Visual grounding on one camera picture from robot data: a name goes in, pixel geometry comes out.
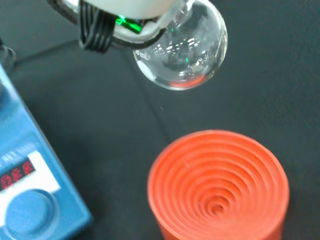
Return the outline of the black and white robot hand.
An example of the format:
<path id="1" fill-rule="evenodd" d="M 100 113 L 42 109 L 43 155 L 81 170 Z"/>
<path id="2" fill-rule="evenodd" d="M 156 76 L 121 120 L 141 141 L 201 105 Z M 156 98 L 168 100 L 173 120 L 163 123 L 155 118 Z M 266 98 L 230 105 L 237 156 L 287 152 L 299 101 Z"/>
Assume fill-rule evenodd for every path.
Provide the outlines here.
<path id="1" fill-rule="evenodd" d="M 83 50 L 105 53 L 111 46 L 144 49 L 165 32 L 184 5 L 181 0 L 50 0 L 78 28 Z"/>

